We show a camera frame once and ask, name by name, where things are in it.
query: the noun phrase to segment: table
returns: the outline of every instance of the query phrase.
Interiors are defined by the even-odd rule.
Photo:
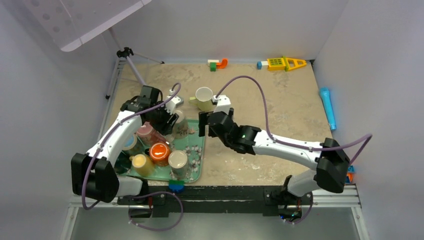
[[[310,63],[291,71],[258,70],[255,64],[229,64],[211,72],[207,64],[138,64],[137,69],[150,86],[164,95],[175,82],[181,83],[179,96],[185,103],[178,109],[187,118],[197,119],[199,110],[188,103],[200,87],[209,87],[216,94],[233,77],[248,75],[261,85],[268,106],[269,127],[275,135],[303,141],[322,142],[331,138],[324,107]],[[118,115],[121,105],[140,93],[141,86],[131,69],[125,66],[111,105],[108,127]],[[264,105],[259,89],[247,78],[230,84],[223,94],[231,99],[234,122],[265,129]],[[282,185],[288,175],[297,175],[307,168],[284,159],[239,154],[225,147],[216,138],[205,140],[203,167],[197,186]],[[150,185],[167,182],[149,181]]]

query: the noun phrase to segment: green tray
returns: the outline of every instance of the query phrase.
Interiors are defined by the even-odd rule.
[[[181,178],[178,180],[184,181],[185,183],[192,183],[199,179],[202,172],[202,156],[205,149],[205,137],[199,137],[199,120],[187,119],[187,121],[188,127],[194,130],[194,134],[189,134],[183,139],[175,139],[173,142],[173,149],[186,152],[188,156],[188,163],[190,164],[190,174],[188,174],[186,178]],[[147,180],[177,180],[177,178],[173,176],[171,167],[169,165],[164,167],[155,165],[154,173],[152,173],[150,176],[141,176],[132,167],[129,172],[123,173],[121,175],[141,177]]]

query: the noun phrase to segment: white wall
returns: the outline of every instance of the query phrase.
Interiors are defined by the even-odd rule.
[[[350,0],[314,63],[332,91],[334,137],[374,134],[355,163],[374,240],[424,239],[423,40],[422,1]]]
[[[0,2],[0,239],[56,240],[71,158],[96,141],[115,58],[101,37],[61,52],[11,2]]]
[[[348,0],[153,0],[116,25],[121,42],[165,62],[286,55],[315,59]]]

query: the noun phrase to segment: blue tube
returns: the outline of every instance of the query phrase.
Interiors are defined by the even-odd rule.
[[[328,124],[330,125],[330,130],[336,130],[336,120],[334,118],[333,107],[330,100],[330,91],[326,87],[322,87],[319,90],[319,96],[322,99],[322,104],[324,105],[325,114],[327,115]]]

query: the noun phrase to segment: beige table surface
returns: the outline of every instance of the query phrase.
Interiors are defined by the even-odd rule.
[[[179,107],[189,119],[197,119],[199,110],[188,103],[200,87],[209,87],[216,94],[233,77],[248,75],[261,85],[268,106],[269,127],[275,135],[302,141],[323,142],[331,137],[324,107],[311,64],[291,71],[257,70],[255,64],[229,64],[211,72],[206,64],[138,64],[146,83],[162,90],[164,95],[175,82],[182,84],[179,96],[185,103]],[[121,105],[140,93],[141,86],[125,66],[112,104],[109,126],[116,119]],[[265,129],[264,105],[255,83],[247,78],[234,81],[223,94],[230,97],[234,121]],[[200,178],[192,185],[281,185],[288,175],[307,168],[281,158],[239,154],[225,147],[215,137],[205,140]],[[150,181],[150,185],[166,182]]]

